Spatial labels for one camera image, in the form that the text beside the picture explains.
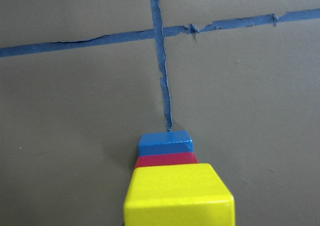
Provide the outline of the red wooden block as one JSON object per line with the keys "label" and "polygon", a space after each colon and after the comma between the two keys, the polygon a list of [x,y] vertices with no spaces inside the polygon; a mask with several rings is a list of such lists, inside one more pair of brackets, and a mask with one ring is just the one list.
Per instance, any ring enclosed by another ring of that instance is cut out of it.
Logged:
{"label": "red wooden block", "polygon": [[139,156],[134,168],[198,163],[199,161],[193,152],[179,152]]}

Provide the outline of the blue wooden block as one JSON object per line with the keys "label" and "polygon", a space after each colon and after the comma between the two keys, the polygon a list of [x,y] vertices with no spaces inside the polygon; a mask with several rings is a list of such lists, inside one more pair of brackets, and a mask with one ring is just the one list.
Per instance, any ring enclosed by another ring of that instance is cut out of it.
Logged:
{"label": "blue wooden block", "polygon": [[193,152],[194,144],[186,130],[143,134],[138,142],[139,156]]}

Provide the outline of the yellow wooden block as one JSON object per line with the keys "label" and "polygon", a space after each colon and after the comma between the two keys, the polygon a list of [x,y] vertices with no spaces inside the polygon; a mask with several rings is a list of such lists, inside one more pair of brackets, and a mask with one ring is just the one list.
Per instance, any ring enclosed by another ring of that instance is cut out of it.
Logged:
{"label": "yellow wooden block", "polygon": [[138,167],[123,206],[126,226],[234,226],[235,200],[208,163]]}

